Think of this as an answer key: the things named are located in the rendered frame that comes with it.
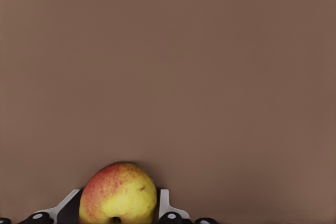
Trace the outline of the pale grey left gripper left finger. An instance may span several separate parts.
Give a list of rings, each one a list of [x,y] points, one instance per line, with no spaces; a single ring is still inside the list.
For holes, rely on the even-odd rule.
[[[72,190],[58,205],[37,211],[19,224],[78,224],[83,189]]]

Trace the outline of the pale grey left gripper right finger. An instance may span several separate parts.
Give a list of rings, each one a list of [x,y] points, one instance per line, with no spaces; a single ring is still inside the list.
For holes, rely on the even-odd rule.
[[[156,224],[191,224],[189,214],[170,205],[170,191],[160,190],[159,219]]]

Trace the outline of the red and yellow apple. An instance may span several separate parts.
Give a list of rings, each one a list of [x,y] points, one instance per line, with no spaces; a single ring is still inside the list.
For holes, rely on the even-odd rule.
[[[153,179],[138,165],[116,162],[85,185],[78,224],[150,224],[157,206]]]

